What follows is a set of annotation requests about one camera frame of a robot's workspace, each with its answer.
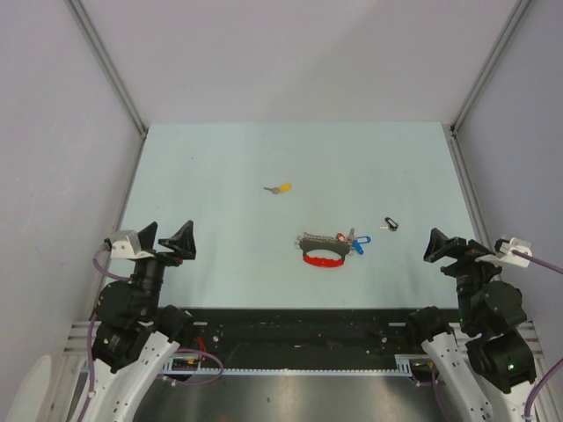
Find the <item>red handled key organizer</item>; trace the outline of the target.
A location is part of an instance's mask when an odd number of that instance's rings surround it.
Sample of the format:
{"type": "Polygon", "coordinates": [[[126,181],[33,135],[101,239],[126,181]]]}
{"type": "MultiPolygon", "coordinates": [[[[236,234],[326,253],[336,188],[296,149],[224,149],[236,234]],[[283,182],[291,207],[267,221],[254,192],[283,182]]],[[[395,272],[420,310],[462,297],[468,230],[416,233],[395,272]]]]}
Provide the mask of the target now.
{"type": "Polygon", "coordinates": [[[295,246],[305,264],[324,269],[343,267],[352,251],[352,244],[344,236],[318,236],[306,232],[297,238],[295,246]]]}

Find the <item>yellow tagged key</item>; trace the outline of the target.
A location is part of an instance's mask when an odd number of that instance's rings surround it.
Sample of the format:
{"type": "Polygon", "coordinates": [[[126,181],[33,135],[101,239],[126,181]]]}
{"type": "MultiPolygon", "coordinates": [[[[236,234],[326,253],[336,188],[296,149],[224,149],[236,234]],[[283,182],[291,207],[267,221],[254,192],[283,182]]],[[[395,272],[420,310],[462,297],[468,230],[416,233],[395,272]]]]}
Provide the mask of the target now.
{"type": "Polygon", "coordinates": [[[287,183],[287,184],[283,184],[283,185],[275,186],[275,187],[264,187],[264,190],[266,190],[266,191],[268,191],[272,194],[281,194],[281,193],[288,192],[291,188],[292,188],[292,185],[290,183],[287,183]]]}

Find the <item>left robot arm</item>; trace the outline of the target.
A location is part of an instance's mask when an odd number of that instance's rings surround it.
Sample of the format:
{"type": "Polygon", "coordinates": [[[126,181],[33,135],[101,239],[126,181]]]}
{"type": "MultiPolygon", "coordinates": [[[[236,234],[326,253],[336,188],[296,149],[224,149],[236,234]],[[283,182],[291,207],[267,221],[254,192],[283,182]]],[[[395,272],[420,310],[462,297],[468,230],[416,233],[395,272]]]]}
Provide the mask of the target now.
{"type": "Polygon", "coordinates": [[[87,381],[73,421],[131,421],[163,365],[188,349],[197,329],[193,316],[159,305],[165,271],[196,257],[194,223],[185,222],[168,238],[158,225],[123,230],[105,239],[97,253],[133,262],[129,276],[95,268],[109,280],[102,288],[87,330],[87,381]]]}

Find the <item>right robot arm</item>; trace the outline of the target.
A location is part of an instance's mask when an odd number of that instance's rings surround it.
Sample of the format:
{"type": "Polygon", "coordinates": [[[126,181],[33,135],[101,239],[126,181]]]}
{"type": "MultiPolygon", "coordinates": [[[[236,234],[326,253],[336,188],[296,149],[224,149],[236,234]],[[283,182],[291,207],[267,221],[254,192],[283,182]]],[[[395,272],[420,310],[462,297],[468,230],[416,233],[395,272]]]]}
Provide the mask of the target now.
{"type": "Polygon", "coordinates": [[[531,244],[511,237],[493,249],[462,237],[430,232],[424,260],[451,258],[442,274],[456,282],[460,331],[464,346],[440,309],[419,309],[406,319],[406,343],[432,361],[463,421],[529,421],[527,397],[537,378],[535,358],[518,328],[528,317],[523,294],[499,280],[504,266],[525,268],[531,244]]]}

